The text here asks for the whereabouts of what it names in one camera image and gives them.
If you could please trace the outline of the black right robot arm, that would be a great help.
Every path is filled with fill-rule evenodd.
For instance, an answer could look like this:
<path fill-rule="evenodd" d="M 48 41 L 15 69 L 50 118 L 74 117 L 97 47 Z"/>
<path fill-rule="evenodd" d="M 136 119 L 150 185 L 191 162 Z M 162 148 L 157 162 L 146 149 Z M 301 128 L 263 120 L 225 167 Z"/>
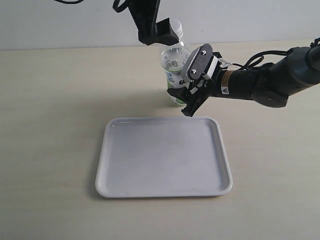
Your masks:
<path fill-rule="evenodd" d="M 288 98 L 320 82 L 320 40 L 289 50 L 267 50 L 253 55 L 237 70 L 234 63 L 205 43 L 195 49 L 181 71 L 183 87 L 168 88 L 170 96 L 183 101 L 182 113 L 192 117 L 209 98 L 255 101 L 283 108 Z"/>

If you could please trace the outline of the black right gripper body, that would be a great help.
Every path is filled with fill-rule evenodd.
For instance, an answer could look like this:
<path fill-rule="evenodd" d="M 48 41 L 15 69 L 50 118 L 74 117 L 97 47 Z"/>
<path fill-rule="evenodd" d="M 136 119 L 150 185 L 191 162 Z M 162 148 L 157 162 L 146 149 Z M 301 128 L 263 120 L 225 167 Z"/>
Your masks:
<path fill-rule="evenodd" d="M 201 79 L 196 82 L 186 82 L 188 85 L 188 99 L 191 97 L 204 96 L 205 92 L 208 91 L 209 87 L 215 86 L 217 82 L 218 75 L 223 70 L 222 65 L 222 55 L 218 51 L 213 51 L 213 54 L 218 58 L 218 64 L 214 70 L 213 76 L 210 79 Z"/>

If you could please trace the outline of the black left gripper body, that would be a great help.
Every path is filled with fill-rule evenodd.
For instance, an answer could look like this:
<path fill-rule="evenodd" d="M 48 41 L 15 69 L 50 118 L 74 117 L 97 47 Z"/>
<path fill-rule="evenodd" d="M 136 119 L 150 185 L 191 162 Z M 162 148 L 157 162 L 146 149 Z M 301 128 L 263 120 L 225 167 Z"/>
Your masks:
<path fill-rule="evenodd" d="M 125 3 L 135 23 L 153 23 L 157 19 L 160 0 L 126 0 Z"/>

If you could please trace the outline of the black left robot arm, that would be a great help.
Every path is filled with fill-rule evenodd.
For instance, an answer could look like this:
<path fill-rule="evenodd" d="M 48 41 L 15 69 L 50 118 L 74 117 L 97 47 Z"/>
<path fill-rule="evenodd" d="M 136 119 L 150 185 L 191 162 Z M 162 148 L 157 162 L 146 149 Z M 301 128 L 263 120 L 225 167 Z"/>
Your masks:
<path fill-rule="evenodd" d="M 147 46 L 161 44 L 172 46 L 179 42 L 179 37 L 172 29 L 170 19 L 157 22 L 160 0 L 119 0 L 113 2 L 112 8 L 121 13 L 128 9 L 137 27 L 138 40 Z"/>

